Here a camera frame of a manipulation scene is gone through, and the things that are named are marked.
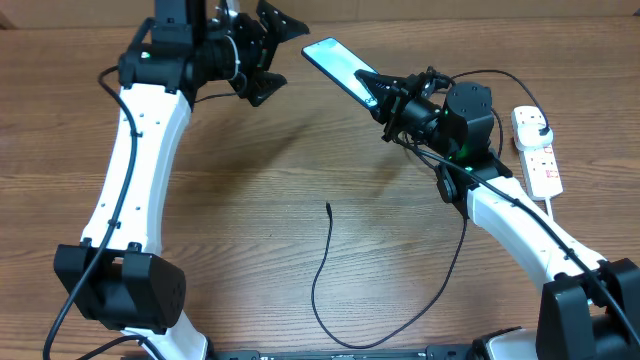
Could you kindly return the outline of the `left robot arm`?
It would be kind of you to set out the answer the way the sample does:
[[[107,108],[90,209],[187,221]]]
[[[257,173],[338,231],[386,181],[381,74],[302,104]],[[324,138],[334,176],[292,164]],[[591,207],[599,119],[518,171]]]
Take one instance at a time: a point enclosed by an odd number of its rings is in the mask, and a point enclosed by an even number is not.
[[[203,0],[155,3],[112,67],[120,113],[96,208],[79,243],[55,253],[68,293],[63,312],[79,310],[151,359],[214,357],[185,313],[184,272],[162,256],[172,164],[203,85],[225,81],[234,96],[261,105],[286,82],[270,71],[278,46],[308,31],[266,1],[254,15],[222,1],[214,17]]]

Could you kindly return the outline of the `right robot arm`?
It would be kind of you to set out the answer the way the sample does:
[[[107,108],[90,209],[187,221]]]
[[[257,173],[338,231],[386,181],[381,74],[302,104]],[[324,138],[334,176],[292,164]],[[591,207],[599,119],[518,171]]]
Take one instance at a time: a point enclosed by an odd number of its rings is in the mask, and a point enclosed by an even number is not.
[[[541,294],[538,325],[473,342],[471,359],[636,359],[639,268],[608,261],[563,230],[524,192],[489,137],[489,88],[428,69],[406,78],[358,70],[384,140],[437,161],[444,202],[490,233]]]

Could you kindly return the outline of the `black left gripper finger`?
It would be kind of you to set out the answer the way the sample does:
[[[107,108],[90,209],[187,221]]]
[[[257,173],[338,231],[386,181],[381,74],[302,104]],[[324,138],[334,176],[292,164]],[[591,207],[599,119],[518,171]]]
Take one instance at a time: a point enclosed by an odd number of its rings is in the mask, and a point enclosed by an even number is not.
[[[253,107],[259,107],[278,89],[287,84],[286,78],[281,74],[265,71],[256,72],[249,80],[245,98]]]
[[[261,24],[279,43],[310,33],[309,27],[274,7],[266,0],[259,0],[256,8]]]

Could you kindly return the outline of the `smartphone with light blue screen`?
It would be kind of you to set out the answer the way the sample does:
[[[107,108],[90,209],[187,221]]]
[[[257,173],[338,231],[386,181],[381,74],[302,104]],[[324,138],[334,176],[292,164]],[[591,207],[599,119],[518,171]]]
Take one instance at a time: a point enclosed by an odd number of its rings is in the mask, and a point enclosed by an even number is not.
[[[377,106],[377,100],[355,76],[358,70],[377,71],[337,39],[328,37],[307,45],[301,54],[366,109]]]

